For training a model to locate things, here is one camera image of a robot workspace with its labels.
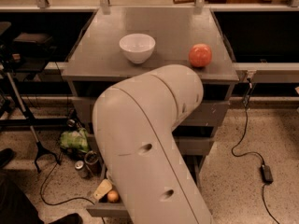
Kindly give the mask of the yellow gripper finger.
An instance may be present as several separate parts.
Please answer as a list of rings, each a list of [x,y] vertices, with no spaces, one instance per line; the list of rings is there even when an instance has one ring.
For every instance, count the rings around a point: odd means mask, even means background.
[[[108,179],[103,179],[99,186],[96,188],[93,193],[93,197],[95,200],[101,200],[106,194],[108,194],[112,190],[112,184]]]

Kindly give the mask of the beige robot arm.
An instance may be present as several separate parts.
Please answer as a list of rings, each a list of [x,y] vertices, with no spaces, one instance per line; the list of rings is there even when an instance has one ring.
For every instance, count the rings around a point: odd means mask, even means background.
[[[212,224],[172,132],[203,99],[189,67],[166,65],[106,89],[93,131],[134,224]]]

